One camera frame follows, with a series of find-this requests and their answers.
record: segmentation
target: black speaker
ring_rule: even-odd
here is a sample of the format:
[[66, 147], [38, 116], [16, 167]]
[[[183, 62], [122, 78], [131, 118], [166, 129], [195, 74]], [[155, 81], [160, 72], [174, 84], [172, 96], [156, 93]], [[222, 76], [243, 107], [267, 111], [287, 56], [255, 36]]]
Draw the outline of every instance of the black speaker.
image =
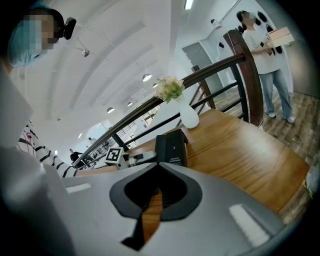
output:
[[187, 143], [188, 139], [181, 129], [158, 135], [155, 140], [156, 161], [187, 167]]

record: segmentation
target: black rubber cover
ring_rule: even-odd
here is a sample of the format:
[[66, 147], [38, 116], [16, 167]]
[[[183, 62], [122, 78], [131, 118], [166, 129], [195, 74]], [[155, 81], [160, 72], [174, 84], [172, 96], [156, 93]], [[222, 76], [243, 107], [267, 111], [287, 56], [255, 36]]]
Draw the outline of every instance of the black rubber cover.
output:
[[178, 201], [175, 201], [170, 206], [163, 205], [163, 211], [160, 216], [162, 222], [182, 220], [189, 216], [200, 204], [202, 199], [202, 189], [198, 182], [187, 175], [182, 174], [179, 171], [174, 170], [164, 163], [159, 163], [159, 166], [173, 179], [178, 179], [176, 182], [168, 182], [168, 179], [160, 180], [159, 188], [162, 192], [162, 203], [164, 203], [164, 195], [166, 194], [178, 194], [179, 187], [185, 186], [184, 195]]
[[[140, 184], [140, 182], [151, 178], [151, 173], [148, 172], [155, 166], [157, 166], [156, 163], [150, 164], [148, 167], [119, 180], [111, 187], [110, 200], [122, 216], [138, 220], [143, 208], [148, 206], [146, 204], [149, 204], [154, 190], [150, 193], [150, 182], [145, 184]], [[131, 195], [129, 194], [131, 197], [128, 197], [126, 192], [129, 193], [131, 189], [134, 190]]]
[[163, 222], [186, 218], [202, 199], [201, 187], [194, 179], [164, 163], [153, 163], [119, 180], [109, 196], [122, 216], [138, 220], [157, 188], [162, 193]]

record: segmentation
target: blue face mask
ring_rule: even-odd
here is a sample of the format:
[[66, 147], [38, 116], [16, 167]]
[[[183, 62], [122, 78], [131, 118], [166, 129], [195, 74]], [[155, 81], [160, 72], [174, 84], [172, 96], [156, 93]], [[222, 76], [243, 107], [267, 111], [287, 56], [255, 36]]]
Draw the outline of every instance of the blue face mask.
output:
[[42, 55], [40, 20], [21, 20], [8, 42], [7, 58], [12, 67], [27, 66]]

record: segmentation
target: wooden floor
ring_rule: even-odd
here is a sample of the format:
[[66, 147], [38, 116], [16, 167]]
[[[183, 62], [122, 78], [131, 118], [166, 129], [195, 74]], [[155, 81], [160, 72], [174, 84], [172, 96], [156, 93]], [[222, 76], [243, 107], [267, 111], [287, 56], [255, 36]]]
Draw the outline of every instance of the wooden floor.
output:
[[[230, 89], [214, 98], [216, 109], [223, 109], [238, 98], [238, 90]], [[276, 118], [264, 114], [263, 130], [292, 149], [309, 165], [316, 165], [320, 154], [320, 99], [294, 92], [291, 95], [292, 115], [296, 118], [294, 124], [281, 119], [282, 106], [276, 90], [273, 92], [273, 104]], [[234, 117], [240, 115], [241, 104], [226, 113]]]

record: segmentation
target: black and white striped shirt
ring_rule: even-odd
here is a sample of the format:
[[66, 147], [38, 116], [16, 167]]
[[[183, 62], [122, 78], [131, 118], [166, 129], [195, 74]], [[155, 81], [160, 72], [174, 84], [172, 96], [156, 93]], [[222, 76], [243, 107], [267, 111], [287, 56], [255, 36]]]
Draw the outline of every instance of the black and white striped shirt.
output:
[[55, 152], [40, 142], [37, 135], [33, 132], [31, 121], [25, 126], [16, 147], [18, 150], [37, 158], [44, 165], [54, 166], [61, 178], [74, 177], [77, 174], [75, 168], [62, 162], [55, 155]]

